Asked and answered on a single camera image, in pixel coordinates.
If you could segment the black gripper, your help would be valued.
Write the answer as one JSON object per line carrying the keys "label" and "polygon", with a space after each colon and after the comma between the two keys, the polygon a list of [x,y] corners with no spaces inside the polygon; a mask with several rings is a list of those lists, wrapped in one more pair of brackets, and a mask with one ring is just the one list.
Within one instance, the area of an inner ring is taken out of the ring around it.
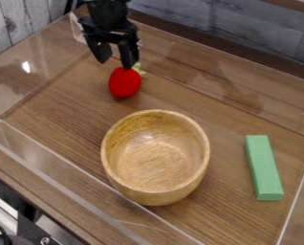
{"label": "black gripper", "polygon": [[131,0],[83,0],[88,14],[78,20],[91,52],[100,63],[112,56],[116,44],[122,65],[130,70],[139,61],[138,25],[128,19]]}

